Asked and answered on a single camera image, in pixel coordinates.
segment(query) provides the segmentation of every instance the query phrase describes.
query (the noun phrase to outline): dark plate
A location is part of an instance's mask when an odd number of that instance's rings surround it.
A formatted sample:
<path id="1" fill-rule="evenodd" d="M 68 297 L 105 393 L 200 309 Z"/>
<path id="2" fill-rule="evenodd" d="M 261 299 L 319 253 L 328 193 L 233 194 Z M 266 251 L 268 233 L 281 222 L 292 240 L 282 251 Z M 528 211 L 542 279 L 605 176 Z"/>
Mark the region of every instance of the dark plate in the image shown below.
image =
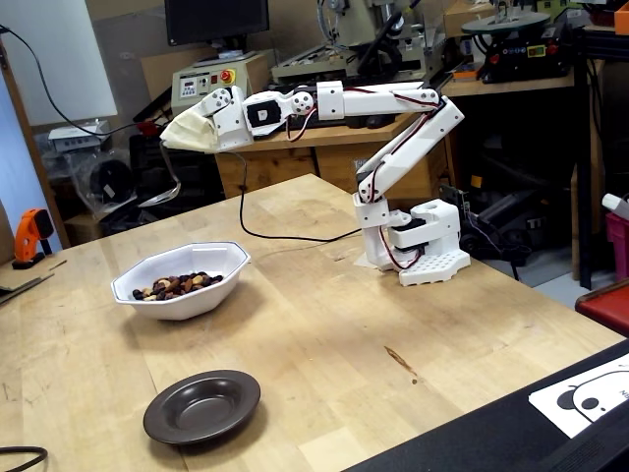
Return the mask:
<path id="1" fill-rule="evenodd" d="M 159 393 L 144 413 L 144 430 L 161 443 L 201 443 L 245 423 L 258 402 L 259 384 L 252 376 L 205 372 Z"/>

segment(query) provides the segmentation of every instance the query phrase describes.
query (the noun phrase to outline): panda sticker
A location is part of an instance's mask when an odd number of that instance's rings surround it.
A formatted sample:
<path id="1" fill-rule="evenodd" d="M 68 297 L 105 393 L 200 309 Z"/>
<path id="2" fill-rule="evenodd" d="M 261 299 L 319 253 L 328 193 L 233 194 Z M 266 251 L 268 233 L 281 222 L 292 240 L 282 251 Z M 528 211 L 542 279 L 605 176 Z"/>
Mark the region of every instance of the panda sticker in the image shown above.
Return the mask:
<path id="1" fill-rule="evenodd" d="M 529 401 L 569 438 L 629 398 L 629 355 L 532 393 Z"/>

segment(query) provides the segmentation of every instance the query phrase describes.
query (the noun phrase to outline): orange handheld device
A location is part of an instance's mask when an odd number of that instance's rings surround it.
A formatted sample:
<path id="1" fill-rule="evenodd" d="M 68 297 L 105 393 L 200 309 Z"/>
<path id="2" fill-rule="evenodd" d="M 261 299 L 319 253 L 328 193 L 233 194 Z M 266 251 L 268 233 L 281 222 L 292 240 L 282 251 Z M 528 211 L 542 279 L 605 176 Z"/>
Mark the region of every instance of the orange handheld device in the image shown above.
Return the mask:
<path id="1" fill-rule="evenodd" d="M 33 267 L 45 257 L 44 254 L 52 254 L 47 240 L 53 232 L 54 227 L 47 210 L 33 208 L 26 211 L 16 234 L 16 259 L 13 261 L 13 268 Z M 41 241 L 43 253 L 37 252 L 37 241 Z"/>

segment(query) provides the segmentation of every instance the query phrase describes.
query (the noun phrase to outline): mixed nuts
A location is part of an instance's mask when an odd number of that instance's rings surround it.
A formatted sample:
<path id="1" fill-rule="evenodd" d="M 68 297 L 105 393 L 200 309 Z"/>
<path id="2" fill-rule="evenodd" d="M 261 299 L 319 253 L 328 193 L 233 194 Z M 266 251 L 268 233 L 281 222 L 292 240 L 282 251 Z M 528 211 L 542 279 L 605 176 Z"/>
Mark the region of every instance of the mixed nuts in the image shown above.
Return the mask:
<path id="1" fill-rule="evenodd" d="M 212 277 L 205 272 L 193 272 L 190 275 L 178 277 L 160 277 L 153 282 L 152 288 L 136 289 L 133 292 L 136 300 L 154 302 L 156 300 L 172 300 L 188 293 L 209 287 L 223 279 L 222 275 Z"/>

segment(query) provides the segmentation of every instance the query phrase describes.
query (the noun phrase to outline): wooden cabinet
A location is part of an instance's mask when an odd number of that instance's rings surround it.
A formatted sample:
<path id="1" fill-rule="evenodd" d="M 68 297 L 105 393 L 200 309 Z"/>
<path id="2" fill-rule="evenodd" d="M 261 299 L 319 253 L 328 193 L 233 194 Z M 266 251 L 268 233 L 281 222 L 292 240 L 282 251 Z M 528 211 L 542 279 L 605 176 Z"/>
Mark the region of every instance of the wooden cabinet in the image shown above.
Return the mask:
<path id="1" fill-rule="evenodd" d="M 316 148 L 321 179 L 353 194 L 357 190 L 356 171 L 384 143 L 363 143 Z M 440 177 L 446 172 L 445 144 L 441 141 L 408 174 L 386 192 L 399 205 L 416 205 L 437 196 Z"/>
<path id="2" fill-rule="evenodd" d="M 285 180 L 314 174 L 348 193 L 357 190 L 356 171 L 386 143 L 409 127 L 417 115 L 398 115 L 395 122 L 378 130 L 351 129 L 344 126 L 308 130 L 296 143 L 283 134 L 256 141 L 240 154 L 249 168 L 247 191 L 278 184 Z M 392 208 L 412 207 L 438 195 L 439 184 L 452 181 L 452 149 L 445 137 L 407 175 L 386 193 Z M 216 156 L 225 196 L 241 193 L 243 165 L 230 154 Z"/>
<path id="3" fill-rule="evenodd" d="M 315 159 L 309 147 L 257 150 L 243 152 L 241 156 L 247 161 L 247 192 L 263 189 L 302 175 L 316 174 Z M 231 199 L 239 196 L 244 172 L 240 159 L 232 154 L 217 154 L 216 163 L 223 182 L 225 197 Z"/>

